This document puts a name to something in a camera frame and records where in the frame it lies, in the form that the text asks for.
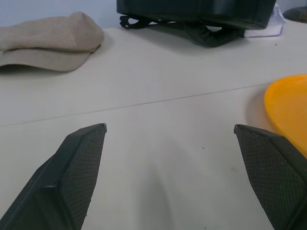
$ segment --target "beige cap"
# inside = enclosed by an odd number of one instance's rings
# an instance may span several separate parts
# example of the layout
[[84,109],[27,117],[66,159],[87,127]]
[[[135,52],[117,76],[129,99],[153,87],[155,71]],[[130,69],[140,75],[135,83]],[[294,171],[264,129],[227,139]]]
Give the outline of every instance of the beige cap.
[[0,27],[0,66],[71,71],[80,67],[103,40],[101,28],[82,12]]

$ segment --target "white object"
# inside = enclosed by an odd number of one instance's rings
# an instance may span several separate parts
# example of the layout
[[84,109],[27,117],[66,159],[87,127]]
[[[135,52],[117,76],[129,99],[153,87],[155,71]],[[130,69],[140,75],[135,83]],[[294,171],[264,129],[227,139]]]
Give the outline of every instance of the white object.
[[267,85],[0,128],[0,217],[67,134],[108,132],[83,230],[273,230],[235,124],[268,128]]
[[244,37],[273,37],[282,34],[285,19],[278,4],[274,6],[273,13],[270,17],[268,27],[264,30],[246,30]]

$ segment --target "textured gripper pad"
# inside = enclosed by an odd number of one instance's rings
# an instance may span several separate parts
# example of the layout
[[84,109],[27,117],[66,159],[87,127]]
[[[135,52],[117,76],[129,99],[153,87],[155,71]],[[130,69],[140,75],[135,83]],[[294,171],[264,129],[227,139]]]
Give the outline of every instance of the textured gripper pad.
[[275,230],[307,229],[307,160],[284,137],[235,127],[250,184]]

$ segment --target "hat brim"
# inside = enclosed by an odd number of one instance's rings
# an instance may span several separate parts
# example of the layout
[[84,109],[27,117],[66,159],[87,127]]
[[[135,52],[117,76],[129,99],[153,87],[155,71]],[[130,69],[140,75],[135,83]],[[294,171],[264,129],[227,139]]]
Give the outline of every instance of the hat brim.
[[40,48],[8,50],[0,54],[0,67],[26,65],[57,71],[72,71],[79,68],[90,52],[65,52]]

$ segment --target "bag strap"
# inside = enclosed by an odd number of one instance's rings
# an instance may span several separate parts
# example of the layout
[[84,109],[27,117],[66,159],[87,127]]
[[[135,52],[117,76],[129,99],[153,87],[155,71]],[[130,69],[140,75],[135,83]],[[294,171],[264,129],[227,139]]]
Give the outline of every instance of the bag strap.
[[[129,19],[138,20],[134,24],[129,23]],[[168,23],[170,21],[153,20],[141,16],[126,15],[120,17],[120,25],[125,29],[142,29],[147,27],[150,23]],[[196,42],[209,47],[222,46],[231,42],[238,37],[241,37],[244,30],[222,28],[219,31],[212,32],[205,25],[200,23],[185,23],[185,30],[188,35]]]
[[[130,24],[129,23],[130,18],[139,21],[134,24]],[[125,29],[142,29],[148,26],[152,22],[151,19],[136,17],[136,16],[121,16],[119,19],[120,19],[120,25]]]
[[241,37],[244,30],[222,28],[219,31],[212,32],[203,24],[186,23],[185,30],[188,35],[202,45],[210,47],[222,46]]

